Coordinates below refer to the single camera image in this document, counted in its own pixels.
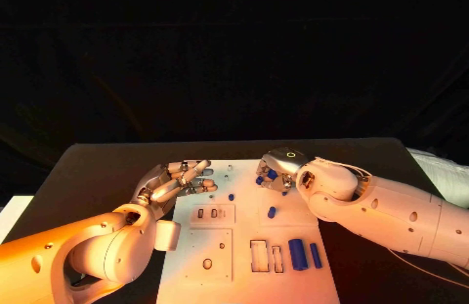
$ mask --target circular hole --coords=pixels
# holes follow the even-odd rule
[[[36,255],[32,258],[32,269],[35,270],[36,274],[39,274],[40,268],[42,268],[42,256]]]
[[[209,270],[212,268],[212,261],[209,259],[203,260],[203,268]]]
[[[411,212],[410,216],[408,216],[408,220],[410,221],[416,221],[417,220],[417,212]]]
[[[378,207],[378,199],[375,199],[371,203],[371,208],[377,209],[377,207]]]

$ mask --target black curtain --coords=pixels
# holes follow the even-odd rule
[[[398,137],[469,163],[468,0],[0,0],[1,192],[74,143]]]

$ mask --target wire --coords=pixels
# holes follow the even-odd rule
[[[457,266],[453,265],[450,262],[447,263],[463,275],[469,277],[469,273]]]
[[[468,285],[465,285],[465,284],[462,284],[460,282],[456,282],[455,280],[450,280],[450,279],[447,279],[447,278],[444,278],[444,277],[442,277],[442,276],[439,276],[439,275],[436,275],[436,274],[433,274],[433,272],[429,272],[427,270],[424,270],[421,267],[417,267],[413,263],[410,263],[401,256],[398,256],[397,255],[397,253],[388,248],[388,251],[390,251],[390,253],[400,259],[400,260],[403,260],[403,262],[405,262],[408,265],[411,265],[414,268],[417,268],[421,272],[426,272],[430,276],[434,276],[436,278],[440,278],[442,280],[444,280],[444,281],[447,281],[447,282],[450,282],[450,283],[453,283],[453,284],[456,284],[456,285],[459,285],[460,287],[465,287],[465,288],[468,288],[469,289],[469,286]]]
[[[352,165],[348,165],[348,164],[343,164],[343,163],[335,162],[335,161],[332,161],[332,160],[326,160],[326,159],[323,159],[323,158],[320,158],[320,157],[316,157],[316,158],[317,158],[319,160],[323,160],[325,162],[332,163],[332,164],[341,165],[341,166],[343,166],[343,167],[349,167],[351,169],[354,169],[354,170],[359,173],[361,176],[364,176],[364,172],[365,172],[365,173],[368,174],[368,177],[372,177],[372,174],[371,174],[367,170],[361,169],[359,167],[355,167],[355,166],[352,166]]]

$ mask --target table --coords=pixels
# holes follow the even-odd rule
[[[76,144],[65,151],[6,241],[113,211],[128,202],[137,181],[156,164],[188,158],[242,159],[280,146],[367,169],[439,195],[401,142],[393,138],[309,139],[154,144]],[[387,249],[336,223],[319,222],[342,303],[466,303],[469,290],[410,267]],[[469,283],[439,261],[405,258]],[[97,303],[154,303],[165,253],[153,251],[140,278]]]

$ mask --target robotic hand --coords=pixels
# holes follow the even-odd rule
[[[92,303],[131,282],[153,249],[176,249],[180,225],[159,220],[176,196],[216,190],[214,180],[196,178],[214,173],[209,165],[208,160],[157,165],[141,178],[130,203],[113,213],[3,244],[0,303]],[[72,286],[65,260],[98,281]]]
[[[257,175],[258,184],[279,192],[296,182],[322,220],[394,251],[469,269],[469,211],[433,194],[352,165],[319,157],[309,162],[290,148],[263,156]]]

